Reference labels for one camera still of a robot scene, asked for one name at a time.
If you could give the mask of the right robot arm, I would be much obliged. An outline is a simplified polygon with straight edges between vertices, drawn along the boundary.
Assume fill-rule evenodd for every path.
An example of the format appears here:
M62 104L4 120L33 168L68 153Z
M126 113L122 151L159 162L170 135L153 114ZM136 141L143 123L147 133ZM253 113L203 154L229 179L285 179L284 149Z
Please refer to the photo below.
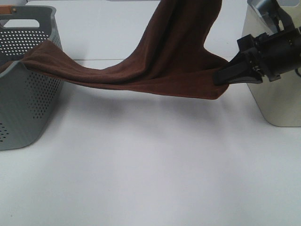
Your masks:
M248 5L269 27L257 37L246 35L237 40L239 52L213 75L214 85L276 81L281 74L301 67L301 29L276 0L249 0Z

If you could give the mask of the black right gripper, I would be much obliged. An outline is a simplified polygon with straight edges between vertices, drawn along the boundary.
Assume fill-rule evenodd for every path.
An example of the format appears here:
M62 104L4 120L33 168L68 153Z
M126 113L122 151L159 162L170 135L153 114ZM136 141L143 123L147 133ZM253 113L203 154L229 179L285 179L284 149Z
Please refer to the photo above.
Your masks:
M239 53L213 74L214 85L253 83L260 84L263 77L270 82L294 71L300 76L301 28L283 30L273 35L262 33L247 35L237 41Z

